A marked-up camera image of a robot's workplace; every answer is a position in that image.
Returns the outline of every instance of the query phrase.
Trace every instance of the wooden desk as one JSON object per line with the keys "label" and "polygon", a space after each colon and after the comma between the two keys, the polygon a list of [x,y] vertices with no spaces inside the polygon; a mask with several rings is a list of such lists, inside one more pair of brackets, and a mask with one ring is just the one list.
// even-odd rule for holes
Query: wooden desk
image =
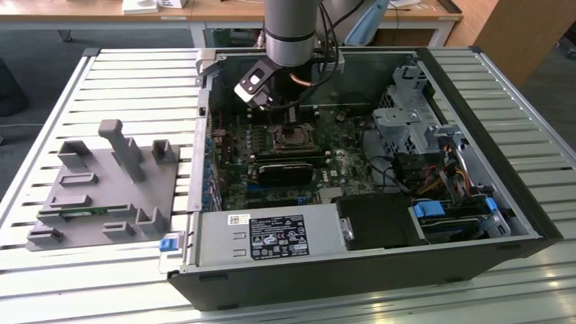
{"label": "wooden desk", "polygon": [[189,20],[192,0],[182,9],[122,15],[121,0],[0,0],[0,22],[160,22]]}
{"label": "wooden desk", "polygon": [[[424,4],[409,7],[410,11],[389,10],[380,29],[429,30],[429,45],[442,46],[461,14],[448,13],[437,0],[424,0]],[[0,0],[0,29],[184,28],[196,47],[206,46],[206,29],[261,28],[262,21],[264,5],[240,0],[188,0],[184,9],[160,8],[157,13],[138,15],[122,15],[121,0]]]}
{"label": "wooden desk", "polygon": [[[388,10],[378,29],[432,30],[428,36],[429,46],[442,46],[450,34],[454,22],[462,15],[449,13],[437,0],[424,0],[422,5],[402,7],[410,11]],[[193,0],[192,25],[197,35],[213,28],[261,28],[264,21],[262,3],[241,0]]]}
{"label": "wooden desk", "polygon": [[[424,0],[428,8],[420,6],[402,7],[410,11],[398,11],[397,17],[401,22],[433,22],[437,20],[460,21],[461,14],[449,13],[437,0]],[[202,22],[262,22],[264,5],[261,3],[241,0],[193,0],[192,20]],[[396,22],[396,13],[392,10],[384,15],[385,22]]]}

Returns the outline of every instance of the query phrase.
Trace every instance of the sticker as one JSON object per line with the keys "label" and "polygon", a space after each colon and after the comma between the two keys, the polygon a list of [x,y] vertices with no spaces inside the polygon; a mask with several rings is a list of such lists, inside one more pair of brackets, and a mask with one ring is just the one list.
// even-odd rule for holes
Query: sticker
{"label": "sticker", "polygon": [[246,221],[250,224],[250,256],[253,260],[309,255],[302,215],[256,219],[249,219],[248,215]]}
{"label": "sticker", "polygon": [[248,225],[250,214],[228,215],[228,225]]}
{"label": "sticker", "polygon": [[161,20],[185,20],[185,16],[162,16],[160,17]]}

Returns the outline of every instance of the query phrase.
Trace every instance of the barcode sticker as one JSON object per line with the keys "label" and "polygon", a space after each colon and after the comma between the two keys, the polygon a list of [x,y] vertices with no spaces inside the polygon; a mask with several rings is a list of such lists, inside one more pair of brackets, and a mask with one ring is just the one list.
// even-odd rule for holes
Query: barcode sticker
{"label": "barcode sticker", "polygon": [[250,214],[228,215],[228,225],[248,225]]}
{"label": "barcode sticker", "polygon": [[162,16],[160,17],[161,20],[185,20],[186,18],[182,16]]}

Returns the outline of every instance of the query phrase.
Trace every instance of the table leg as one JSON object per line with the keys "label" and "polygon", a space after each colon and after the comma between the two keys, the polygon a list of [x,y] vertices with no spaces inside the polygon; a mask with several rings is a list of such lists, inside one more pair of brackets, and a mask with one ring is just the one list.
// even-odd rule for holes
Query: table leg
{"label": "table leg", "polygon": [[70,35],[70,33],[72,33],[72,30],[57,30],[57,33],[58,33],[58,35],[60,35],[60,38],[62,39],[62,42],[70,42],[72,41],[72,35]]}
{"label": "table leg", "polygon": [[454,22],[442,22],[438,24],[438,27],[433,31],[430,42],[428,44],[429,47],[444,46],[444,44],[448,40],[448,36],[450,35],[450,32],[452,32],[453,24],[454,24]]}
{"label": "table leg", "polygon": [[206,29],[205,22],[190,22],[189,32],[192,33],[192,43],[196,49],[206,47],[206,39],[204,37],[204,30]]}

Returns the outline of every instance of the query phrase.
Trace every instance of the metal bracket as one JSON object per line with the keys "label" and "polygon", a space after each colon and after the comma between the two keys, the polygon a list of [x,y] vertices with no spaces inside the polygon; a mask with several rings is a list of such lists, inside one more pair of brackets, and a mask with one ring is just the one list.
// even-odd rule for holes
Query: metal bracket
{"label": "metal bracket", "polygon": [[198,76],[206,76],[217,71],[214,49],[201,49],[196,53],[196,71]]}

